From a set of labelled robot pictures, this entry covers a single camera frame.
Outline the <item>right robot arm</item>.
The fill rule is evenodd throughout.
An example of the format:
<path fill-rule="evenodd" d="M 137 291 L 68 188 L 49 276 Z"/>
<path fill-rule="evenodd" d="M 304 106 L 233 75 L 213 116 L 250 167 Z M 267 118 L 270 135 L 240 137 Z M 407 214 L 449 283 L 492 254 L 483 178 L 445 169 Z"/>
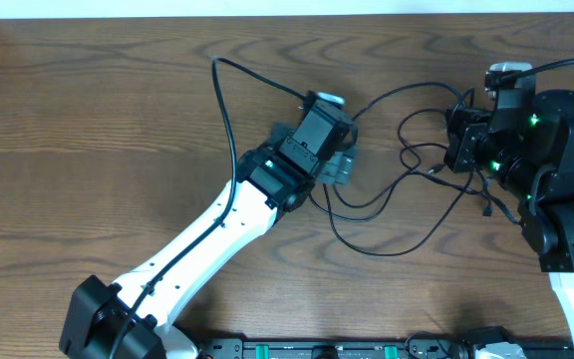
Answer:
<path fill-rule="evenodd" d="M 491 110 L 445 113 L 446 165 L 486 170 L 518 200 L 522 236 L 562 306 L 574 346 L 574 91 L 510 92 Z"/>

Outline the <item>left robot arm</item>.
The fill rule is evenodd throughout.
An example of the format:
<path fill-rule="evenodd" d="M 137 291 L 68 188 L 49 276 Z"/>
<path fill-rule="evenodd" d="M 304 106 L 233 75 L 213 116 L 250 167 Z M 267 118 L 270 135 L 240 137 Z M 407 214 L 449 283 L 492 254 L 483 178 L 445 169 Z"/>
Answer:
<path fill-rule="evenodd" d="M 213 204 L 161 251 L 105 284 L 92 275 L 74 291 L 59 341 L 70 358 L 196 358 L 174 322 L 239 250 L 339 172 L 352 131 L 344 100 L 310 92 L 295 129 L 277 126 L 245 153 Z"/>

